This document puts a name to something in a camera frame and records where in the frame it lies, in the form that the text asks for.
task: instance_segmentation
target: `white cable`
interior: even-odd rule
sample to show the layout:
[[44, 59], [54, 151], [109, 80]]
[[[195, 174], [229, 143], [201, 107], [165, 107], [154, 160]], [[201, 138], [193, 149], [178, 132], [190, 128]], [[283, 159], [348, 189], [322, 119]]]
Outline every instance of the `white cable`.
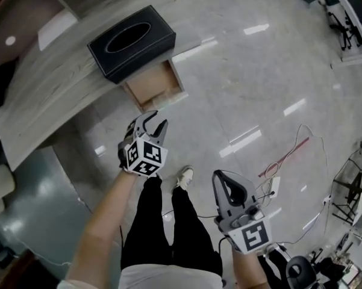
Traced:
[[[322, 147], [323, 147], [323, 151], [324, 151], [324, 155], [325, 155], [326, 182], [328, 183], [328, 181], [329, 181], [328, 156], [327, 156], [327, 154], [326, 154], [326, 152], [325, 152], [324, 138], [321, 137], [321, 136], [318, 136], [318, 135], [314, 135], [312, 129], [311, 129], [308, 125], [306, 125], [306, 124], [300, 124], [299, 129], [297, 130], [297, 134], [296, 134], [295, 145], [294, 145], [293, 148], [289, 151], [289, 153], [284, 157], [284, 159], [282, 160], [282, 162], [281, 162], [280, 164], [278, 164], [277, 162], [273, 162], [272, 164], [270, 164], [270, 165], [267, 167], [267, 169], [265, 170], [265, 173], [264, 173], [264, 177], [266, 178], [266, 180], [265, 180], [264, 182], [262, 182], [262, 183], [256, 188], [256, 190], [258, 190], [258, 189], [261, 187], [263, 193], [265, 194], [265, 191], [264, 191], [264, 189], [263, 189], [263, 186], [268, 183], [268, 184], [269, 184], [268, 191], [270, 191], [270, 188], [271, 188], [271, 185], [272, 185], [272, 183], [271, 183], [272, 179], [277, 175], [277, 173], [280, 171], [282, 165], [284, 164], [285, 160], [289, 157], [289, 155], [291, 155], [291, 154], [293, 153], [293, 151], [294, 151], [294, 150], [296, 149], [296, 147], [297, 147], [297, 141], [298, 141], [300, 129], [301, 129], [302, 126], [305, 126], [305, 127], [310, 131], [312, 137], [320, 138], [320, 139], [321, 139]], [[267, 175], [266, 175], [267, 172], [269, 171], [270, 167], [272, 167], [274, 164], [277, 164], [277, 170], [276, 170], [276, 172], [273, 173], [273, 174], [270, 175], [270, 176], [267, 176]]]
[[33, 251], [32, 248], [30, 248], [27, 244], [25, 244], [22, 240], [16, 238], [14, 235], [12, 235], [12, 237], [17, 240], [18, 242], [22, 243], [26, 248], [28, 248], [32, 253], [34, 253], [37, 257], [41, 258], [41, 259], [44, 259], [45, 261], [47, 261], [48, 263], [51, 263], [53, 264], [54, 266], [58, 266], [58, 267], [63, 267], [63, 266], [70, 266], [71, 263], [55, 263], [55, 262], [52, 262], [51, 260], [48, 260], [47, 258], [39, 255], [37, 252]]

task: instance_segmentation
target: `leg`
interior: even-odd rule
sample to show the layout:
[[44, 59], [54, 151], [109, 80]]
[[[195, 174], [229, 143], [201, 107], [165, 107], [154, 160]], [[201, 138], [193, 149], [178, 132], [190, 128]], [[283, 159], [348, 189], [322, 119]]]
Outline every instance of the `leg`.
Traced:
[[282, 288], [290, 288], [289, 284], [288, 284], [288, 280], [287, 280], [287, 274], [286, 274], [287, 263], [288, 263], [287, 260], [276, 249], [269, 253], [269, 259], [278, 268], [278, 271], [279, 271], [280, 276], [281, 276]]
[[269, 283], [269, 286], [271, 289], [282, 289], [282, 282], [281, 280], [274, 274], [272, 268], [268, 265], [266, 262], [266, 259], [264, 256], [258, 256], [258, 261], [260, 262], [267, 278], [267, 282]]
[[149, 178], [138, 201], [137, 215], [122, 249], [120, 267], [171, 264], [171, 248], [162, 221], [162, 180]]
[[209, 233], [197, 217], [193, 204], [185, 190], [191, 178], [184, 182], [185, 170], [179, 180], [180, 186], [173, 190], [175, 218], [173, 262], [177, 266], [213, 272], [222, 277], [222, 260], [214, 251]]

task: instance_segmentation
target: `white sneaker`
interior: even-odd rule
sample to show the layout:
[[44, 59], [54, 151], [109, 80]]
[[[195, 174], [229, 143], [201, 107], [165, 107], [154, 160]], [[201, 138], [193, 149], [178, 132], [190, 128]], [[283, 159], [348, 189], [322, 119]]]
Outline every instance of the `white sneaker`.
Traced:
[[173, 188], [176, 189], [177, 187], [181, 187], [183, 190], [187, 190], [190, 182], [193, 179], [194, 169], [192, 166], [186, 166], [182, 169], [181, 174], [177, 177], [176, 184]]

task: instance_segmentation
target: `marble floor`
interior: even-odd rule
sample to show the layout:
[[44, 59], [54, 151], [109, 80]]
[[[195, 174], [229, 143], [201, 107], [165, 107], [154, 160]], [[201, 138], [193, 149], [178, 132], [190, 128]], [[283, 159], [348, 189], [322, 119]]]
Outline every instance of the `marble floor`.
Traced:
[[[256, 186], [258, 175], [298, 142], [309, 141], [284, 163], [277, 198], [265, 200], [275, 241], [296, 241], [322, 210], [331, 181], [362, 139], [362, 65], [332, 70], [340, 57], [338, 37], [317, 3], [301, 0], [176, 0], [203, 43], [174, 58], [188, 97], [161, 110], [151, 127], [169, 121], [169, 154], [161, 175], [163, 212], [172, 210], [170, 189], [187, 164], [195, 168], [189, 195], [200, 216], [217, 213], [211, 185], [216, 169], [237, 172]], [[80, 112], [54, 147], [78, 196], [92, 210], [119, 171], [117, 144], [140, 114], [120, 87]], [[144, 179], [130, 200], [123, 231], [133, 221]], [[291, 255], [305, 254], [327, 239], [338, 223], [328, 207]], [[202, 219], [217, 247], [222, 238], [213, 219]], [[173, 239], [172, 213], [164, 217]], [[231, 250], [222, 244], [224, 277], [232, 274]]]

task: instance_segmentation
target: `office chair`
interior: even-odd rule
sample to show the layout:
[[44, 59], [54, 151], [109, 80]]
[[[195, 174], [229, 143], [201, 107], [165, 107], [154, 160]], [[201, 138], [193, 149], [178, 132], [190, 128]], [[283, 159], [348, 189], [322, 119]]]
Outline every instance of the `office chair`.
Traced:
[[331, 29], [334, 29], [334, 30], [340, 32], [343, 36], [344, 46], [342, 46], [342, 51], [344, 51], [347, 47], [348, 47], [348, 49], [351, 49], [352, 45], [351, 45], [350, 38], [348, 36], [348, 32], [349, 32], [348, 28], [346, 28], [342, 25], [342, 23], [338, 20], [338, 18], [335, 16], [334, 13], [328, 12], [328, 16], [333, 17], [334, 20], [336, 21], [336, 23], [330, 24], [329, 27]]
[[293, 257], [287, 263], [286, 275], [291, 289], [308, 289], [317, 282], [316, 272], [303, 256]]

